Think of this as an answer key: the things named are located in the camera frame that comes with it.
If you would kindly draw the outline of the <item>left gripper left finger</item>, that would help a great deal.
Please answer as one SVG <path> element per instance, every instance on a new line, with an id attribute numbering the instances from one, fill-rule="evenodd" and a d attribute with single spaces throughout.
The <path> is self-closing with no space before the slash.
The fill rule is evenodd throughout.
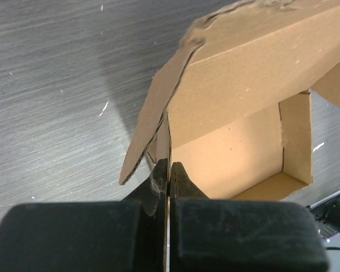
<path id="1" fill-rule="evenodd" d="M 0 271 L 165 271 L 168 162 L 120 201 L 22 203 L 0 222 Z"/>

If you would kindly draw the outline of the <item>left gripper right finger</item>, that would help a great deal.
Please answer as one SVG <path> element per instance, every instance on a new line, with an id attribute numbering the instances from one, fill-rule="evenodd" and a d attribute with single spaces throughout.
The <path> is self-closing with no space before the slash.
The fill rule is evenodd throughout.
<path id="1" fill-rule="evenodd" d="M 293 202 L 209 199 L 184 166 L 169 178 L 170 271 L 327 271 L 316 223 Z"/>

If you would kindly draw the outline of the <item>cardboard box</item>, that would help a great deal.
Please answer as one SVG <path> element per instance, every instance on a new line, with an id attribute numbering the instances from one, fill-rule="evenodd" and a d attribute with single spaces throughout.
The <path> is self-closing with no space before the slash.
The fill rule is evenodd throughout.
<path id="1" fill-rule="evenodd" d="M 237 1 L 193 22 L 155 74 L 122 165 L 183 164 L 210 198 L 310 185 L 311 92 L 340 108 L 340 1 Z"/>

